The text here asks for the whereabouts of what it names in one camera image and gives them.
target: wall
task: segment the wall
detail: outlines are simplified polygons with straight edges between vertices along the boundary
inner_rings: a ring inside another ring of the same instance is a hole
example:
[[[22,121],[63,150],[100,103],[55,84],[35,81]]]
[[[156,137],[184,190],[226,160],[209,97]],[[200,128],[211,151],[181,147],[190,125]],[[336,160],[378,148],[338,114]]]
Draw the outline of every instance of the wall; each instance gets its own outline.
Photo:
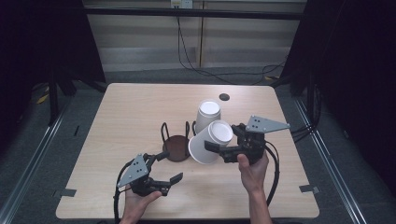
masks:
[[[85,6],[170,7],[170,0],[85,0]],[[305,1],[193,1],[193,8],[303,12]],[[288,55],[298,21],[89,15],[105,72],[182,67],[264,66]]]

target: wooden table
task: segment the wooden table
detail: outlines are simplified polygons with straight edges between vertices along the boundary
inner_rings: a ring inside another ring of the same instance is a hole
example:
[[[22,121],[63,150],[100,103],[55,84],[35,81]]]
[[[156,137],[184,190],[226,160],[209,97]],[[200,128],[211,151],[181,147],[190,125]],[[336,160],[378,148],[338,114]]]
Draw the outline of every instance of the wooden table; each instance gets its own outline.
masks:
[[[230,95],[221,101],[222,93]],[[76,189],[74,197],[62,197],[59,218],[113,218],[113,195],[121,167],[138,153],[162,151],[161,126],[167,123],[170,135],[185,132],[198,105],[204,99],[218,99],[221,119],[229,124],[248,123],[251,115],[285,122],[276,93],[263,86],[111,84],[98,109],[78,161],[66,186]],[[272,217],[316,217],[318,206],[312,192],[301,193],[308,185],[304,168],[290,130],[268,133],[280,157],[280,179],[269,207]],[[236,137],[229,146],[236,145]],[[222,158],[202,165],[189,157],[182,162],[156,161],[150,176],[168,181],[180,172],[183,179],[167,197],[152,203],[143,219],[227,219],[248,218],[248,195],[242,186],[237,163]],[[266,175],[268,195],[273,184],[274,162]],[[120,215],[124,206],[120,197]]]

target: person's right hand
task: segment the person's right hand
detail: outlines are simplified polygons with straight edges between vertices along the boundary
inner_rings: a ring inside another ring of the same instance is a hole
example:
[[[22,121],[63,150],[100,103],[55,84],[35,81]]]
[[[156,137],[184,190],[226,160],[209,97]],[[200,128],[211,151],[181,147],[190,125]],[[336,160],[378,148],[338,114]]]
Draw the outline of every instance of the person's right hand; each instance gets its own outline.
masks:
[[[237,159],[239,162],[242,184],[247,190],[247,193],[262,192],[265,173],[269,162],[266,151],[264,151],[262,158],[252,165],[249,164],[248,157],[244,154],[239,154]]]

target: electrical outlet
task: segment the electrical outlet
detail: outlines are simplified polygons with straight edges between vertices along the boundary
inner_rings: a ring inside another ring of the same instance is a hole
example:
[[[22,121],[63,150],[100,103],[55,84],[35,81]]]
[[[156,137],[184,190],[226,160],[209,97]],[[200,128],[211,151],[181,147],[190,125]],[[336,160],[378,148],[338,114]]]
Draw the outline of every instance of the electrical outlet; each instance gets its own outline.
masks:
[[[181,0],[171,0],[171,8],[181,8]]]
[[[181,7],[192,9],[192,0],[181,0]]]

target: white cup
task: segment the white cup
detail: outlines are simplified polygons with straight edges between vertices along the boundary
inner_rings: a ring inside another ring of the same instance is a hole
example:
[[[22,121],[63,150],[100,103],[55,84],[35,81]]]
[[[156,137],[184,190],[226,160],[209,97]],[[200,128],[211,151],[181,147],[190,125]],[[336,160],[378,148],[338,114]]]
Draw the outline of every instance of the white cup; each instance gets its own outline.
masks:
[[[202,101],[197,113],[195,132],[198,134],[207,125],[217,119],[221,119],[220,105],[215,100],[208,99]]]
[[[201,132],[195,135],[189,142],[191,156],[201,164],[213,163],[218,157],[214,153],[205,149],[205,141],[219,144],[226,147],[233,139],[233,129],[224,120],[215,120],[206,126]]]

